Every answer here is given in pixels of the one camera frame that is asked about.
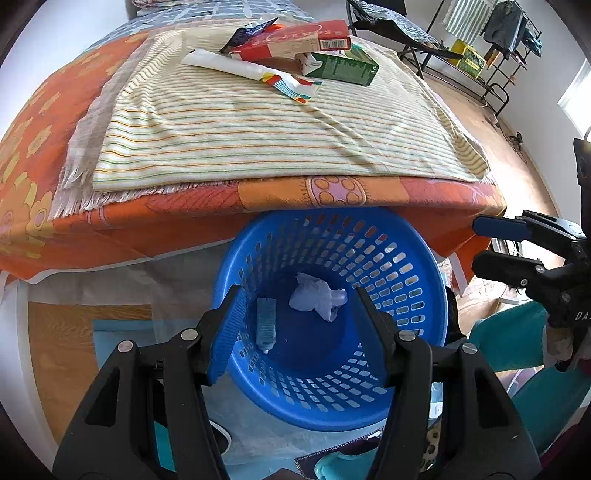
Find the teal floral paper packet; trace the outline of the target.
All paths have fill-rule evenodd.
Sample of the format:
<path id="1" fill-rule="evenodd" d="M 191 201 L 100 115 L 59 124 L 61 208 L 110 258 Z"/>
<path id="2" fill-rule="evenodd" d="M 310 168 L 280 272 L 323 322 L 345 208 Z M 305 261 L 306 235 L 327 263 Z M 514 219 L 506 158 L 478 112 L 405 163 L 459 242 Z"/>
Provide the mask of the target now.
<path id="1" fill-rule="evenodd" d="M 259 298 L 256 304 L 256 346 L 267 354 L 276 344 L 276 299 Z"/>

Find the white tissue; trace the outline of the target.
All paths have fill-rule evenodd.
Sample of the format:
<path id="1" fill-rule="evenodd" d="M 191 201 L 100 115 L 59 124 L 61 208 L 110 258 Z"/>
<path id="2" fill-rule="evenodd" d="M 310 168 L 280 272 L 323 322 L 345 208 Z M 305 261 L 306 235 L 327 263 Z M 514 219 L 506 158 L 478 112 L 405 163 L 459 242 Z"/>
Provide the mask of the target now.
<path id="1" fill-rule="evenodd" d="M 348 302 L 345 289 L 332 290 L 325 280 L 297 273 L 297 288 L 290 296 L 290 308 L 301 312 L 315 311 L 325 322 L 334 322 L 339 307 Z"/>

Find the green carton box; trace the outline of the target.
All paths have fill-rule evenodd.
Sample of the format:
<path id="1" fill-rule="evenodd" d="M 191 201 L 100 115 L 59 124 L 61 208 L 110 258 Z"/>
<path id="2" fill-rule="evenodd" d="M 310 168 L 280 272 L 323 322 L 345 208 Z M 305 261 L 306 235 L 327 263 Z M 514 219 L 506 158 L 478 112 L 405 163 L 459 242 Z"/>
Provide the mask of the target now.
<path id="1" fill-rule="evenodd" d="M 358 45 L 349 50 L 300 53 L 294 59 L 305 77 L 361 86 L 369 86 L 380 68 Z"/>

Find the white colourful paper wrapper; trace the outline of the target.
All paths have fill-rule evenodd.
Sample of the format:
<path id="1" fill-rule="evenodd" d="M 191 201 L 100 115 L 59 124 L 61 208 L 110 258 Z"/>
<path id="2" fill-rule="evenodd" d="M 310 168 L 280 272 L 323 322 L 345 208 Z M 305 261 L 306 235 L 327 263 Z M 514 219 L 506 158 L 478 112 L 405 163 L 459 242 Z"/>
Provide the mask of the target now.
<path id="1" fill-rule="evenodd" d="M 232 59 L 204 49 L 190 51 L 181 63 L 265 83 L 300 104 L 307 104 L 322 87 L 322 81 L 307 80 L 274 68 Z"/>

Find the red cardboard box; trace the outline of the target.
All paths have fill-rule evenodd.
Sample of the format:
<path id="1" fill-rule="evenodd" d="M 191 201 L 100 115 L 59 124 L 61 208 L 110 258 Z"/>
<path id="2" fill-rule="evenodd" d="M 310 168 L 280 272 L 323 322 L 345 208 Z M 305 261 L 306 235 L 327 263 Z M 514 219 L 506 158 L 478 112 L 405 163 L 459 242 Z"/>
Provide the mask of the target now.
<path id="1" fill-rule="evenodd" d="M 228 56 L 256 62 L 269 58 L 294 58 L 301 53 L 349 50 L 351 47 L 346 21 L 329 20 L 263 31 L 233 47 Z"/>

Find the blue white snack wrapper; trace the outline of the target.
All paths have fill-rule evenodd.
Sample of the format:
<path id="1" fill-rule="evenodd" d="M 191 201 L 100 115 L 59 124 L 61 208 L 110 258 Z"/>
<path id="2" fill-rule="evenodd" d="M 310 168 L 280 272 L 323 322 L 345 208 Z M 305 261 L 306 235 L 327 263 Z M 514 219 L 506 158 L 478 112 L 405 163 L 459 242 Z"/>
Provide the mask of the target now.
<path id="1" fill-rule="evenodd" d="M 224 44 L 224 47 L 219 50 L 219 53 L 222 55 L 228 55 L 233 48 L 242 46 L 253 37 L 256 37 L 256 35 L 269 30 L 271 26 L 276 24 L 276 21 L 277 17 L 262 22 L 250 22 L 249 24 L 236 29 L 228 42 Z"/>

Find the blue plastic laundry basket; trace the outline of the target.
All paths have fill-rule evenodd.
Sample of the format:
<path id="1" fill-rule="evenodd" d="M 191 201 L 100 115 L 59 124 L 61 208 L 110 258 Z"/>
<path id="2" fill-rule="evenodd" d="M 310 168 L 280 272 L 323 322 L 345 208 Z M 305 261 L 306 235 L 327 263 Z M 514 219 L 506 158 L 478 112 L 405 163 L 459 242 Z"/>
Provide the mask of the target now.
<path id="1" fill-rule="evenodd" d="M 441 346 L 446 288 L 419 232 L 386 208 L 260 214 L 238 233 L 213 290 L 242 286 L 247 312 L 228 372 L 260 409 L 291 425 L 348 431 L 386 418 L 393 399 L 363 351 L 353 297 Z"/>

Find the orange floral blanket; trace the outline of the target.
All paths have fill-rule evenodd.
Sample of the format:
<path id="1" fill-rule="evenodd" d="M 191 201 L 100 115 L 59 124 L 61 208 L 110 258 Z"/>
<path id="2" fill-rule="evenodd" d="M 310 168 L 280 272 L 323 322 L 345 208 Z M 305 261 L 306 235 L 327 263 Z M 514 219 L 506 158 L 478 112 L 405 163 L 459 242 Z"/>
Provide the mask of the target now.
<path id="1" fill-rule="evenodd" d="M 136 263 L 231 239 L 256 212 L 389 206 L 469 267 L 472 222 L 506 203 L 486 155 L 393 50 L 369 86 L 307 104 L 183 65 L 235 22 L 123 37 L 37 89 L 1 142 L 1 278 Z"/>

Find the yellow crate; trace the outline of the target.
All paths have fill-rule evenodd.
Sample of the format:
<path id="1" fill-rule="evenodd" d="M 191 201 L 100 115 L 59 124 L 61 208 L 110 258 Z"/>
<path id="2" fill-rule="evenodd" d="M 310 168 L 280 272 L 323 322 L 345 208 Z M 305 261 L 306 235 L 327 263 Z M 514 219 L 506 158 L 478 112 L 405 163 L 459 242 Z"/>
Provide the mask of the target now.
<path id="1" fill-rule="evenodd" d="M 449 62 L 477 80 L 485 68 L 486 60 L 466 42 L 457 39 L 452 48 L 452 53 L 457 53 L 461 56 L 460 59 L 450 59 Z"/>

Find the dark hanging jacket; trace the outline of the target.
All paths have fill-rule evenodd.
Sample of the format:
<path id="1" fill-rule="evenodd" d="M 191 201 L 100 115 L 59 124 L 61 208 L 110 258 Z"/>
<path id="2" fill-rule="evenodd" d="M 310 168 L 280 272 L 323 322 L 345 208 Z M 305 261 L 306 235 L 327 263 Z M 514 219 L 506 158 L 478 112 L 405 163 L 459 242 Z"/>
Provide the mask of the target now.
<path id="1" fill-rule="evenodd" d="M 516 2 L 497 3 L 484 27 L 484 40 L 508 59 L 517 45 L 523 19 L 523 10 Z"/>

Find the green striped hanging towel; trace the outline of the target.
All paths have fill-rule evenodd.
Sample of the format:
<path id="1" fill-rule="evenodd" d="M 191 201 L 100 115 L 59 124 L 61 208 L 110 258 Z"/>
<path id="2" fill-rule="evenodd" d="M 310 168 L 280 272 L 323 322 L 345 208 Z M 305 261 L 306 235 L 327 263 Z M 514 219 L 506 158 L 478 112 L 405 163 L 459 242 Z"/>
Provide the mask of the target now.
<path id="1" fill-rule="evenodd" d="M 443 25 L 456 39 L 473 45 L 483 32 L 495 5 L 495 0 L 452 1 Z"/>

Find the checked cushion on chair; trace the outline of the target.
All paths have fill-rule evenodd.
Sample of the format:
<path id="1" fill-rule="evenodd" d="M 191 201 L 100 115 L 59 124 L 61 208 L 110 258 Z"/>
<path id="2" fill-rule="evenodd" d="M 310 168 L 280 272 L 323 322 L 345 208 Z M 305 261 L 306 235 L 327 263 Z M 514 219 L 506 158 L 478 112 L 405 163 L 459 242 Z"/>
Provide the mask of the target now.
<path id="1" fill-rule="evenodd" d="M 351 1 L 349 5 L 358 25 L 366 30 L 400 43 L 410 40 L 421 47 L 445 47 L 441 40 L 408 18 L 404 1 Z"/>

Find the black folding chair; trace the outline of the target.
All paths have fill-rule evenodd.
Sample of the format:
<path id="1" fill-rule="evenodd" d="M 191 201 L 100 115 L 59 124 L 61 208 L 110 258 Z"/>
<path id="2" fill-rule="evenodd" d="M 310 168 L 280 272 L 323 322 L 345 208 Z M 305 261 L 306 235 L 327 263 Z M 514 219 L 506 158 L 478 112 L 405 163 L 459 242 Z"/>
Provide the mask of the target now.
<path id="1" fill-rule="evenodd" d="M 451 51 L 441 40 L 432 36 L 407 17 L 404 1 L 346 1 L 349 31 L 370 31 L 405 46 L 399 53 L 404 59 L 410 54 L 417 66 L 417 75 L 423 79 L 423 69 L 432 56 L 447 60 L 461 60 L 462 53 Z"/>

